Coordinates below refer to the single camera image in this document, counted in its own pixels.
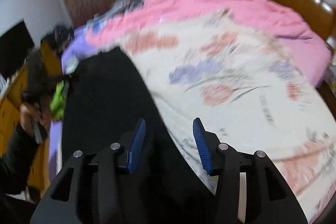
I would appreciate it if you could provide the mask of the person's left hand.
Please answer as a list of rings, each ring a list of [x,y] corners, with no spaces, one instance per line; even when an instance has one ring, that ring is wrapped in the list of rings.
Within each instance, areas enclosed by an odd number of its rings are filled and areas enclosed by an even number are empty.
[[[22,129],[25,130],[28,135],[34,137],[34,122],[40,123],[46,130],[47,135],[50,132],[51,126],[51,110],[50,110],[51,98],[49,96],[43,96],[41,98],[41,108],[38,110],[34,105],[24,103],[20,107],[20,124]]]

